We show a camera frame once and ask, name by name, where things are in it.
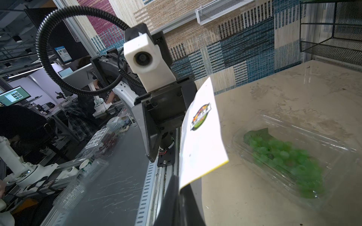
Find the computer monitor in background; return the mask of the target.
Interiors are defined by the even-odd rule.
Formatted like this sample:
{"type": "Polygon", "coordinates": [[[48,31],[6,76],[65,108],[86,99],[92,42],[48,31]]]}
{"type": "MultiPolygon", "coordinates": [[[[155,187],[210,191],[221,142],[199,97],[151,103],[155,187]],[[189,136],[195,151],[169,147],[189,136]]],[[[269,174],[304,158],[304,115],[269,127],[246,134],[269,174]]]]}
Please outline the computer monitor in background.
{"type": "Polygon", "coordinates": [[[31,95],[24,88],[18,86],[2,93],[0,95],[0,101],[4,106],[11,106],[30,97],[31,95]]]}

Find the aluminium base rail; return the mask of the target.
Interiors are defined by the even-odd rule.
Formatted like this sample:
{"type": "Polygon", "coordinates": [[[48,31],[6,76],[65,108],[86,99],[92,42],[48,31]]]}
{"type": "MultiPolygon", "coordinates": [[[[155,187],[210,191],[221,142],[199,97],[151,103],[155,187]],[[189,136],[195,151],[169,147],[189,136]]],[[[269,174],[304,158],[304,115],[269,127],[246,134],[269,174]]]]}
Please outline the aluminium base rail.
{"type": "Polygon", "coordinates": [[[173,134],[175,152],[174,164],[166,167],[158,167],[157,161],[149,163],[146,171],[143,190],[139,208],[136,215],[136,226],[152,226],[161,208],[161,203],[166,194],[170,179],[179,172],[179,151],[181,140],[181,129],[178,128],[173,134]]]}

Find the clear box of green grapes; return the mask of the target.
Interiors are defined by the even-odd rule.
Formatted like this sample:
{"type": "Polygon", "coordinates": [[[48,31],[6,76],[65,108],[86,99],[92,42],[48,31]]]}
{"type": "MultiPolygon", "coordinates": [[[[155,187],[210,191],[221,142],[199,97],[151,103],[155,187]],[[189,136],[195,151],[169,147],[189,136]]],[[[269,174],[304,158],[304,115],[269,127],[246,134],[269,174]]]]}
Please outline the clear box of green grapes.
{"type": "Polygon", "coordinates": [[[254,173],[303,208],[362,205],[361,156],[340,139],[257,115],[234,133],[231,147],[254,173]]]}

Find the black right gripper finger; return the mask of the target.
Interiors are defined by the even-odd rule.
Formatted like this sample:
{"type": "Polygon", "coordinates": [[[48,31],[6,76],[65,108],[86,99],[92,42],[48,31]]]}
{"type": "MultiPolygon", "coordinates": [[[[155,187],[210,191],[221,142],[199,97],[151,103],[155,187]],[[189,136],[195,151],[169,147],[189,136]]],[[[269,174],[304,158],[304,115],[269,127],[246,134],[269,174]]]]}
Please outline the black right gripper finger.
{"type": "Polygon", "coordinates": [[[205,221],[198,208],[191,185],[179,190],[179,178],[173,175],[169,181],[155,226],[204,226],[205,221]]]}

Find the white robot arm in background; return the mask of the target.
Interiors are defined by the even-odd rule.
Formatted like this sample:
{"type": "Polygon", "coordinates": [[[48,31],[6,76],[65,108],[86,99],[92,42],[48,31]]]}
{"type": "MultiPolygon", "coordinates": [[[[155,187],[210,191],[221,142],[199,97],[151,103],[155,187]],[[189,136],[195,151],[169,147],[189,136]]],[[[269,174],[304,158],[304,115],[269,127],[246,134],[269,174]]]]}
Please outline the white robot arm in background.
{"type": "Polygon", "coordinates": [[[21,188],[46,180],[58,167],[56,163],[44,167],[22,161],[10,146],[8,139],[3,136],[1,136],[1,160],[12,171],[3,181],[7,185],[17,184],[21,188]]]}

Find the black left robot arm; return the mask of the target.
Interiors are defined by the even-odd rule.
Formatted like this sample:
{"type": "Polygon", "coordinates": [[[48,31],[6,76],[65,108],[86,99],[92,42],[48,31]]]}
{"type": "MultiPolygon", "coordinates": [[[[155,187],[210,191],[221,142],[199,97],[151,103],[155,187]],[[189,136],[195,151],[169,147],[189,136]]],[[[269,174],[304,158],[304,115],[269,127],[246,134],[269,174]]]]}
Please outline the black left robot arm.
{"type": "Polygon", "coordinates": [[[132,111],[145,146],[154,162],[160,150],[168,151],[170,132],[179,128],[197,92],[191,76],[178,79],[171,70],[172,58],[162,31],[151,34],[146,24],[129,27],[117,16],[98,8],[70,6],[51,12],[40,24],[36,39],[37,56],[48,76],[60,87],[79,96],[94,97],[108,91],[118,95],[132,111]],[[126,66],[106,62],[94,66],[98,79],[112,78],[99,90],[82,90],[65,82],[45,55],[53,30],[64,19],[91,16],[108,21],[124,31],[121,54],[126,66]]]}

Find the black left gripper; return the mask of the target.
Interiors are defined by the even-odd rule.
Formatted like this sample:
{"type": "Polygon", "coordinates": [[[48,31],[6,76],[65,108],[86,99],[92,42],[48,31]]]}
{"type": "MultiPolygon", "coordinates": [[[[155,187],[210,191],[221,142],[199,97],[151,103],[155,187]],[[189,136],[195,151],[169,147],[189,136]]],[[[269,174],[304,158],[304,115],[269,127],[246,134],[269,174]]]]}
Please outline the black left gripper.
{"type": "Polygon", "coordinates": [[[193,76],[137,97],[132,112],[141,131],[146,156],[154,163],[163,133],[182,125],[197,92],[193,76]]]}

